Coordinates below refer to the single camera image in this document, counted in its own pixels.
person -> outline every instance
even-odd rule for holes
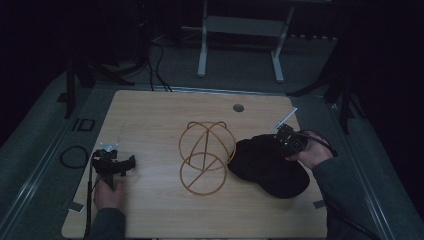
[[[306,133],[326,142],[314,132]],[[300,161],[312,170],[328,209],[327,239],[379,239],[365,194],[345,161],[312,139],[305,150],[285,160]],[[124,203],[124,182],[119,181],[113,191],[100,179],[95,192],[98,213],[88,239],[125,239]]]
[[[306,133],[327,143],[315,132]],[[309,139],[303,151],[286,160],[312,170],[327,206],[327,239],[379,239],[362,187],[343,159]]]
[[[89,240],[120,240],[125,239],[126,203],[125,181],[117,181],[115,190],[100,178],[94,192],[94,204],[97,215],[86,239]]]

black cap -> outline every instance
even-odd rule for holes
[[[287,161],[278,151],[275,134],[264,134],[237,142],[228,169],[239,178],[256,182],[277,198],[292,198],[309,186],[309,175],[297,161]]]

wooden table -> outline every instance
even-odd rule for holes
[[[243,112],[233,109],[235,104]],[[292,199],[277,199],[257,184],[228,172],[223,187],[199,196],[181,183],[179,140],[191,121],[226,123],[236,140],[270,133],[292,111],[288,98],[243,94],[118,91],[96,146],[118,141],[118,159],[135,155],[136,169],[127,177],[126,236],[132,238],[281,238],[325,237],[326,210],[314,207],[322,199],[315,179]],[[287,122],[298,129],[293,115]],[[182,152],[190,151],[196,134],[185,134]],[[222,137],[231,147],[231,139]],[[201,188],[223,179],[224,169],[208,173]],[[85,204],[88,169],[74,202]],[[93,206],[93,219],[96,209]],[[85,210],[69,211],[62,233],[83,236]]]

hand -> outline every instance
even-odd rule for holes
[[[123,212],[125,201],[124,180],[120,179],[116,183],[115,191],[113,191],[103,178],[99,179],[94,193],[94,203],[98,210],[102,208],[117,208]]]
[[[321,138],[318,134],[314,132],[307,131],[306,133],[312,137],[318,138],[326,142],[325,139]],[[303,163],[305,167],[312,169],[318,164],[320,164],[321,162],[328,160],[332,157],[333,157],[333,154],[327,147],[325,147],[324,145],[322,145],[321,143],[313,139],[308,139],[308,145],[306,146],[305,150],[297,154],[294,154],[293,156],[286,157],[286,160],[288,161],[298,160],[301,163]]]

gray carpet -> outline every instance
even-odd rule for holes
[[[219,46],[211,47],[206,76],[198,78],[199,49],[164,45],[159,73],[175,91],[212,89],[284,95],[312,83],[332,47],[334,42],[326,40],[288,39],[281,57],[286,78],[282,84],[274,81],[268,51],[228,51]],[[153,47],[150,56],[156,65],[160,49]],[[64,167],[59,161],[60,154],[74,145],[81,145],[89,152],[95,147],[94,142],[116,90],[150,89],[147,70],[133,77],[127,76],[127,79],[136,82],[136,86],[123,87],[99,78],[94,89],[78,87],[78,106],[69,120],[63,118],[65,105],[56,102],[65,89],[64,75],[46,89],[0,149],[0,238],[64,239],[61,228],[68,211],[67,204],[73,198],[83,169]],[[163,91],[158,83],[155,80],[155,89]],[[324,91],[325,87],[307,96],[292,98],[293,105],[299,108],[296,114],[301,128],[323,133],[343,159],[358,170],[358,180],[367,190],[372,212],[380,231],[386,234],[385,239],[422,238],[423,223],[401,187],[372,127],[365,119],[356,117],[349,120],[351,134],[343,134],[337,124],[338,110],[320,98]],[[76,119],[94,120],[93,130],[73,130]],[[64,156],[66,162],[72,161],[75,165],[84,164],[83,159],[82,151],[76,149]],[[31,178],[31,174],[40,169],[37,166],[45,167],[42,174]],[[24,186],[32,187],[35,193],[32,195],[27,188],[22,188]],[[27,201],[17,201],[20,193],[29,194]]]

